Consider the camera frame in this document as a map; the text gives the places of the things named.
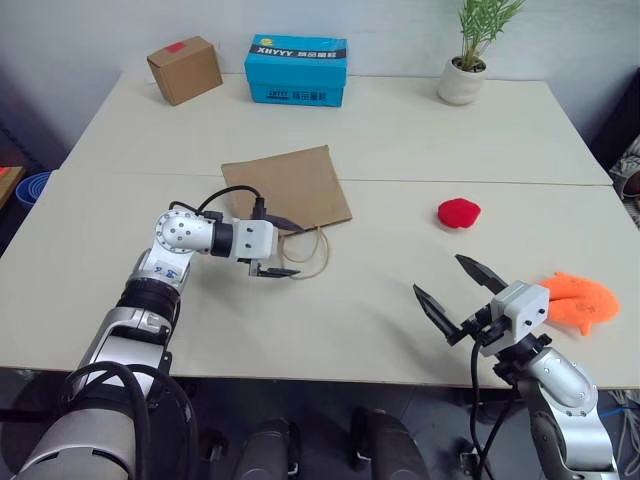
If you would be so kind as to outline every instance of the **green plant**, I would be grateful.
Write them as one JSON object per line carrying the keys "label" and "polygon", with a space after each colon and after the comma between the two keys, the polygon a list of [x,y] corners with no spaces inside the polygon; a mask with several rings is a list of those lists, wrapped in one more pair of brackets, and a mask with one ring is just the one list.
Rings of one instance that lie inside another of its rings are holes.
{"label": "green plant", "polygon": [[516,15],[525,0],[464,0],[458,13],[462,25],[462,55],[456,66],[465,72],[485,69],[480,55]]}

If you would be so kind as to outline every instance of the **blue box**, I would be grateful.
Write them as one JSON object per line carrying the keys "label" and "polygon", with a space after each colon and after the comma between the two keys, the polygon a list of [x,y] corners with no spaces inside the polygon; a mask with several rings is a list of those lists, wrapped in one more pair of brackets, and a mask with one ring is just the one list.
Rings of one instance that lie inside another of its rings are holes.
{"label": "blue box", "polygon": [[254,102],[339,107],[347,41],[256,35],[244,68]]}

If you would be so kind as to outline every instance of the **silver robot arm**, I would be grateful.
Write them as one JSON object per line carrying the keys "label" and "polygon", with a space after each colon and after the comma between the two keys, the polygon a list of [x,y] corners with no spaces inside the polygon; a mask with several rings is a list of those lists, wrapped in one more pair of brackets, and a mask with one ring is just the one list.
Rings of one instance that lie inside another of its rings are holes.
{"label": "silver robot arm", "polygon": [[426,315],[455,345],[471,336],[495,373],[517,385],[529,410],[531,433],[549,480],[617,480],[611,440],[597,411],[598,391],[587,373],[532,332],[547,318],[549,291],[539,285],[507,285],[486,266],[456,255],[465,271],[495,297],[457,328],[438,302],[414,285]]}
{"label": "silver robot arm", "polygon": [[[155,224],[153,245],[143,252],[116,306],[104,318],[80,367],[97,362],[142,364],[168,373],[167,350],[179,316],[180,296],[194,253],[232,258],[249,264],[253,276],[284,277],[295,270],[261,268],[277,240],[266,220],[224,223],[222,215],[204,216],[172,209]],[[74,384],[78,393],[101,375],[85,375]],[[161,388],[152,377],[136,373],[145,399],[152,402]],[[135,428],[115,377],[103,390],[76,405],[44,434],[16,480],[126,480],[134,478]]]}

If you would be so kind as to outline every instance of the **white wall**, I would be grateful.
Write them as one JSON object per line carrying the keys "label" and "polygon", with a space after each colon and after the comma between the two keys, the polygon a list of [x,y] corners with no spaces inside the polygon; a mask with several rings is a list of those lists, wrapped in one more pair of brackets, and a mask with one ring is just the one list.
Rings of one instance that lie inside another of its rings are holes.
{"label": "white wall", "polygon": [[[225,72],[242,72],[263,32],[347,37],[352,74],[438,76],[459,50],[461,3],[0,0],[0,88],[71,147],[121,70],[146,74],[146,55],[181,38],[215,43]],[[528,0],[485,58],[494,78],[547,80],[588,140],[640,63],[639,25],[639,0]]]}

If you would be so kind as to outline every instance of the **small brown box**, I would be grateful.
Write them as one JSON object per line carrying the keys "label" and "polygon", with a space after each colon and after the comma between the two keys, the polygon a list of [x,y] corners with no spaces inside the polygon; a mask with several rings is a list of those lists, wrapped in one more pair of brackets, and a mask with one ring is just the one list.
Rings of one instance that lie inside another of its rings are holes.
{"label": "small brown box", "polygon": [[201,37],[158,50],[147,57],[147,62],[162,95],[171,105],[222,85],[213,45]]}

